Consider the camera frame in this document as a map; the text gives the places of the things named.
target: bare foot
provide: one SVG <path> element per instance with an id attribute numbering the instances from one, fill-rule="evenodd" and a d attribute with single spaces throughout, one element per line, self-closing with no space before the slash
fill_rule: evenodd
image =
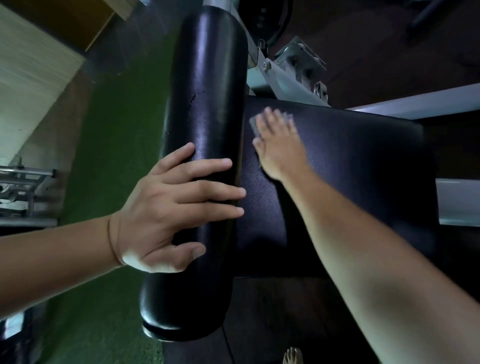
<path id="1" fill-rule="evenodd" d="M 283 364 L 303 364 L 303 355 L 299 348 L 291 347 L 283 356 Z"/>

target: person's right hand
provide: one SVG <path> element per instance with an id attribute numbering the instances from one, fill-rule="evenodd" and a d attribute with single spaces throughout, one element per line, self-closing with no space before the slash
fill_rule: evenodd
<path id="1" fill-rule="evenodd" d="M 211 200 L 244 198 L 243 188 L 193 179 L 232 167 L 230 159 L 181 162 L 192 155 L 193 143 L 161 159 L 137 183 L 123 208 L 109 221 L 109 237 L 117 259 L 134 268 L 154 272 L 181 272 L 205 253 L 201 242 L 172 245 L 173 235 L 210 221 L 239 218 L 243 209 Z"/>
<path id="2" fill-rule="evenodd" d="M 257 128 L 262 138 L 255 138 L 262 168 L 274 180 L 309 169 L 307 153 L 293 120 L 285 121 L 279 110 L 265 109 L 266 120 L 257 115 Z"/>

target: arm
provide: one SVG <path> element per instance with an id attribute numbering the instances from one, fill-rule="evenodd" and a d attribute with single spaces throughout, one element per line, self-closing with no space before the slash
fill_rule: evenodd
<path id="1" fill-rule="evenodd" d="M 230 159 L 181 162 L 194 145 L 161 159 L 113 215 L 0 238 L 0 317 L 23 310 L 125 264 L 147 272 L 180 272 L 205 253 L 200 242 L 173 246 L 173 235 L 209 221 L 237 218 L 245 190 L 195 181 L 228 170 Z"/>
<path id="2" fill-rule="evenodd" d="M 254 146 L 282 182 L 315 249 L 383 364 L 472 363 L 480 358 L 480 306 L 388 226 L 310 169 L 292 121 L 257 117 Z"/>

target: green floor mat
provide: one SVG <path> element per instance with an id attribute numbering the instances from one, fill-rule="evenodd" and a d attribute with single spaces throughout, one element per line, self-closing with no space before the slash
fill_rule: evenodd
<path id="1" fill-rule="evenodd" d="M 69 178 L 61 224 L 120 209 L 156 163 L 175 35 L 92 94 Z M 130 267 L 48 303 L 42 363 L 162 363 L 161 344 L 142 333 L 139 289 Z"/>

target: black padded roller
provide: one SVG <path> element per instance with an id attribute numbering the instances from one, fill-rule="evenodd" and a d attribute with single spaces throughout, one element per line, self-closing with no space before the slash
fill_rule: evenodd
<path id="1" fill-rule="evenodd" d="M 170 85 L 161 157 L 188 142 L 193 159 L 230 158 L 233 167 L 208 179 L 237 184 L 248 46 L 244 30 L 227 11 L 204 6 L 182 24 Z M 184 341 L 220 327 L 228 310 L 233 273 L 229 245 L 233 222 L 179 232 L 174 244 L 202 242 L 206 253 L 181 273 L 148 274 L 140 295 L 144 332 Z"/>

